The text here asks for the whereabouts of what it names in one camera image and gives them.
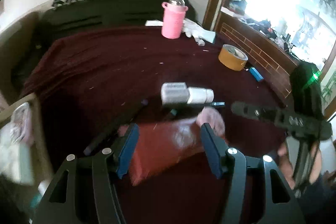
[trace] pink thermos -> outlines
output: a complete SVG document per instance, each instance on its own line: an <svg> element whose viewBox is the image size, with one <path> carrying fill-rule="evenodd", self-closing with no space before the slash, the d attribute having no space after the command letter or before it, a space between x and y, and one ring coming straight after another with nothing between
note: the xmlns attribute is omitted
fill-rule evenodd
<svg viewBox="0 0 336 224"><path fill-rule="evenodd" d="M185 6L184 0L169 0L169 3L163 2L162 7L165 9L161 30L162 35L169 39L179 38L188 7Z"/></svg>

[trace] white container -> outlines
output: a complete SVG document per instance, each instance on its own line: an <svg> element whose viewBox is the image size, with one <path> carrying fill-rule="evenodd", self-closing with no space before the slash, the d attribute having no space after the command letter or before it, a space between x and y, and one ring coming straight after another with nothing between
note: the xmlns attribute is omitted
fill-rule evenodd
<svg viewBox="0 0 336 224"><path fill-rule="evenodd" d="M190 87L188 90L188 104L204 104L211 103L213 101L214 93L211 89Z"/></svg>
<svg viewBox="0 0 336 224"><path fill-rule="evenodd" d="M162 104L187 103L189 91L186 83L164 83L161 87Z"/></svg>

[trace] tape roll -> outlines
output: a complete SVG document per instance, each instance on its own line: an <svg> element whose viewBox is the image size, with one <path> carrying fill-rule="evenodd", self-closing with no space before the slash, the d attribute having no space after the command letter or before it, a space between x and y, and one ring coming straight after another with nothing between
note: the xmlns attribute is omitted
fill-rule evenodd
<svg viewBox="0 0 336 224"><path fill-rule="evenodd" d="M220 62L232 70L242 70L248 60L247 55L238 48L224 44L219 53Z"/></svg>

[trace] plastic bag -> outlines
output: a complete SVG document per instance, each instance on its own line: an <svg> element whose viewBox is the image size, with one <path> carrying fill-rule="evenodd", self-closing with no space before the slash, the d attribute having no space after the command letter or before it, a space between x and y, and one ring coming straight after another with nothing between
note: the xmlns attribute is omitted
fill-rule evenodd
<svg viewBox="0 0 336 224"><path fill-rule="evenodd" d="M0 129L0 174L14 183L32 186L34 174L30 147L23 141L13 142L11 129L11 123Z"/></svg>
<svg viewBox="0 0 336 224"><path fill-rule="evenodd" d="M285 41L281 37L276 37L274 40L275 44L277 44L281 49L284 49Z"/></svg>
<svg viewBox="0 0 336 224"><path fill-rule="evenodd" d="M12 143L23 141L28 145L32 145L32 114L29 103L23 103L16 108L10 122L12 126L10 131Z"/></svg>

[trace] bed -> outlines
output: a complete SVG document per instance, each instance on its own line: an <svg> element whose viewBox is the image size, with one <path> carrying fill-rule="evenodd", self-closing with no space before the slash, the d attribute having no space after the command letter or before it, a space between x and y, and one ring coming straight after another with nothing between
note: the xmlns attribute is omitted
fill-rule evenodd
<svg viewBox="0 0 336 224"><path fill-rule="evenodd" d="M43 127L55 170L65 157L83 150L103 128L133 102L147 98L148 107L137 123L160 121L160 88L164 82L186 82L214 90L215 101L227 104L221 114L226 137L245 155L261 157L285 139L270 124L234 116L236 100L281 106L266 82L256 82L245 70L233 71L218 60L227 43L199 47L184 34L166 39L159 27L116 27L82 32L55 41L25 82L22 96L35 92L42 109ZM261 212L260 193L247 178L242 222ZM228 180L216 180L206 156L199 153L163 174L132 186L125 176L118 195L128 224L212 223L227 193Z"/></svg>

